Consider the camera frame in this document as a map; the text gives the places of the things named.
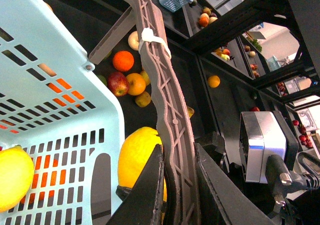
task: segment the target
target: red fruit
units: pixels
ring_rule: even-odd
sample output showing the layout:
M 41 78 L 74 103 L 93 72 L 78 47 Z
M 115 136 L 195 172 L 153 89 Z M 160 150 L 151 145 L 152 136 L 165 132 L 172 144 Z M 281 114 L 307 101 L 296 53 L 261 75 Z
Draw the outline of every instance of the red fruit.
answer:
M 253 71 L 252 73 L 253 73 L 253 75 L 254 75 L 255 78 L 260 77 L 260 74 L 259 74 L 257 71 Z
M 307 132 L 307 129 L 303 126 L 300 128 L 300 133 L 305 134 Z
M 244 51 L 250 52 L 250 50 L 251 50 L 251 48 L 250 48 L 248 45 L 246 45 L 246 46 L 244 47 Z
M 260 112 L 260 109 L 257 106 L 250 108 L 250 112 Z
M 129 82 L 125 75 L 119 71 L 111 73 L 107 79 L 108 89 L 116 96 L 121 97 L 128 93 Z
M 300 140 L 301 142 L 305 142 L 307 139 L 306 139 L 306 136 L 300 135 L 300 136 L 299 136 L 299 140 Z
M 313 145 L 312 142 L 310 141 L 310 142 L 307 142 L 307 143 L 306 143 L 306 147 L 307 147 L 308 149 L 312 149 L 312 148 L 314 147 L 314 145 Z
M 226 49 L 226 48 L 223 49 L 222 54 L 225 54 L 225 55 L 230 56 L 230 51 L 229 51 L 229 49 Z
M 298 126 L 299 125 L 299 121 L 298 120 L 293 120 L 292 123 L 293 123 L 294 126 Z

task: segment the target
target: basket slot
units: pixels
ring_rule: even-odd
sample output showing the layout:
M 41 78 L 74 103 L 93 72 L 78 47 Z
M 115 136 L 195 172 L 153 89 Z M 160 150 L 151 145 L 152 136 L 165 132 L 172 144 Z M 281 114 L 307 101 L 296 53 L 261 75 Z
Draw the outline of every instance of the basket slot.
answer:
M 16 63 L 17 65 L 19 66 L 24 66 L 26 65 L 26 63 L 21 60 L 19 57 L 17 57 L 14 53 L 12 53 L 11 51 L 9 50 L 4 50 L 2 52 L 2 54 L 4 54 L 5 56 L 7 56 L 9 59 L 11 59 L 14 63 Z
M 10 36 L 5 30 L 0 27 L 0 37 L 4 39 L 6 42 L 12 41 L 14 38 Z
M 22 53 L 25 57 L 27 57 L 30 61 L 34 62 L 38 60 L 38 58 L 35 55 L 33 55 L 28 49 L 26 49 L 21 44 L 15 46 L 14 48 L 17 49 L 20 53 Z
M 4 109 L 6 109 L 6 110 L 8 110 L 8 111 L 10 111 L 10 112 L 14 112 L 14 111 L 15 111 L 14 108 L 12 108 L 12 107 L 10 107 L 10 106 L 2 103 L 2 102 L 0 103 L 0 107 L 4 108 Z
M 96 131 L 93 130 L 90 132 L 90 144 L 95 144 L 96 143 Z
M 46 74 L 48 74 L 50 77 L 54 77 L 56 76 L 57 74 L 48 66 L 46 65 L 45 63 L 41 63 L 38 65 L 38 67 L 44 71 Z
M 26 70 L 28 73 L 30 73 L 32 76 L 34 76 L 36 79 L 38 79 L 39 81 L 44 81 L 46 80 L 46 78 L 44 76 L 42 76 L 40 73 L 38 73 L 36 70 L 34 70 L 33 68 L 29 68 Z
M 17 102 L 16 100 L 13 100 L 13 99 L 11 99 L 11 98 L 8 99 L 7 102 L 9 102 L 9 103 L 17 106 L 18 108 L 21 108 L 21 109 L 25 107 L 25 106 L 22 105 L 21 103 Z

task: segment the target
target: apple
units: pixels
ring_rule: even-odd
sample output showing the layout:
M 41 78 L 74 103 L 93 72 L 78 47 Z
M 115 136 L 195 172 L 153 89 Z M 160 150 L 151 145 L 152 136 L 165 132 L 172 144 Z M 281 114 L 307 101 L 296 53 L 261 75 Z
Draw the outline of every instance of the apple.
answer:
M 230 57 L 226 54 L 221 54 L 221 58 L 226 60 L 226 61 L 230 61 Z
M 128 93 L 129 82 L 125 75 L 115 71 L 108 76 L 107 87 L 116 97 L 121 97 Z
M 306 136 L 300 135 L 300 136 L 299 136 L 299 140 L 300 140 L 301 142 L 305 142 L 307 139 L 306 139 Z
M 206 13 L 206 14 L 208 14 L 208 15 L 210 16 L 210 15 L 211 15 L 211 10 L 210 10 L 210 8 L 205 7 L 205 8 L 202 10 L 202 13 Z
M 260 112 L 260 109 L 257 106 L 250 108 L 250 112 Z
M 225 54 L 225 55 L 230 56 L 230 51 L 229 51 L 229 49 L 226 49 L 226 48 L 223 49 L 222 54 Z
M 259 78 L 260 74 L 257 71 L 253 71 L 252 72 L 255 78 Z
M 189 3 L 189 6 L 192 8 L 192 7 L 196 6 L 197 4 L 198 4 L 197 0 L 192 0 L 192 2 Z
M 214 21 L 216 21 L 216 20 L 218 20 L 217 17 L 211 16 L 211 17 L 209 18 L 209 24 L 212 24 L 212 23 L 213 23 Z
M 130 46 L 130 48 L 132 48 L 135 51 L 139 50 L 139 38 L 138 38 L 138 32 L 137 31 L 133 31 L 129 38 L 128 38 L 128 44 Z
M 246 52 L 250 52 L 251 48 L 250 48 L 248 45 L 246 45 L 246 46 L 244 47 L 244 50 L 245 50 Z
M 293 120 L 292 123 L 293 123 L 294 126 L 298 126 L 299 125 L 299 121 L 298 120 Z
M 256 55 L 256 52 L 255 52 L 255 51 L 250 51 L 250 52 L 249 52 L 249 57 L 250 57 L 250 58 L 253 58 L 255 55 Z

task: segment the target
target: orange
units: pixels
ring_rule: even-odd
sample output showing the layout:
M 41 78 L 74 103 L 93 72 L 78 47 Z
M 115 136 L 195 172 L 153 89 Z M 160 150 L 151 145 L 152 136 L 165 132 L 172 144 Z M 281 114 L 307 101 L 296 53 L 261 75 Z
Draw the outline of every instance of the orange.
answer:
M 128 94 L 138 96 L 146 89 L 146 81 L 139 73 L 130 73 L 126 79 L 129 82 Z
M 211 88 L 216 88 L 220 84 L 220 78 L 217 75 L 210 76 L 208 78 L 208 84 Z
M 200 19 L 199 19 L 199 25 L 201 26 L 201 27 L 206 27 L 206 26 L 208 26 L 208 24 L 209 24 L 209 18 L 207 18 L 206 16 L 203 16 L 203 17 L 201 17 Z
M 40 165 L 41 165 L 41 160 L 42 160 L 42 156 L 39 156 L 37 157 L 36 159 L 36 163 L 35 163 L 35 170 L 39 170 L 40 169 Z M 44 160 L 44 169 L 47 169 L 49 168 L 50 166 L 50 155 L 46 155 L 45 156 L 45 160 Z M 57 167 L 58 166 L 58 160 L 56 159 L 53 159 L 53 167 Z M 37 184 L 38 184 L 38 179 L 41 179 L 41 177 L 39 177 L 39 174 L 36 173 L 34 174 L 34 177 L 33 177 L 33 181 L 32 181 L 32 186 L 31 188 L 32 189 L 35 189 L 37 188 Z M 47 184 L 47 179 L 48 179 L 48 173 L 47 172 L 44 172 L 42 174 L 42 180 L 41 180 L 41 185 L 40 187 L 41 188 L 44 188 L 46 186 L 54 186 L 56 185 L 56 179 L 57 179 L 57 171 L 53 171 L 52 174 L 51 174 L 51 181 L 50 181 L 50 184 Z M 62 170 L 61 171 L 61 175 L 60 175 L 60 185 L 63 185 L 65 184 L 66 182 L 66 170 Z M 49 198 L 53 197 L 55 194 L 55 191 L 54 190 L 50 190 L 49 191 Z M 30 198 L 29 198 L 29 204 L 32 204 L 34 203 L 35 201 L 35 198 L 36 198 L 36 194 L 35 193 L 31 193 L 30 194 Z M 39 201 L 42 201 L 45 199 L 45 192 L 42 191 L 40 192 L 39 194 Z M 21 199 L 21 203 L 24 204 L 26 201 L 26 196 L 24 196 L 22 199 Z
M 115 69 L 119 72 L 127 72 L 134 65 L 134 56 L 129 51 L 118 51 L 112 59 Z

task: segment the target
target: red apple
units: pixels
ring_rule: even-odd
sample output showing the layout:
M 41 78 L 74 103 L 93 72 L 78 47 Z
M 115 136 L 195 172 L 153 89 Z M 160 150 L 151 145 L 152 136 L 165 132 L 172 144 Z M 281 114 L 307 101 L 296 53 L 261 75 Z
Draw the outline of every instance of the red apple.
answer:
M 293 120 L 292 123 L 293 123 L 294 126 L 298 126 L 299 125 L 299 121 L 298 120 Z
M 226 48 L 223 49 L 222 54 L 225 54 L 225 55 L 230 56 L 230 51 L 229 51 L 229 49 L 226 49 Z
M 300 136 L 299 136 L 299 140 L 300 140 L 301 142 L 305 142 L 307 139 L 306 139 L 306 137 L 305 137 L 304 135 L 300 135 Z
M 250 112 L 260 112 L 260 109 L 257 106 L 250 108 Z
M 119 71 L 115 71 L 109 75 L 107 87 L 116 97 L 121 97 L 128 93 L 129 82 L 125 75 Z

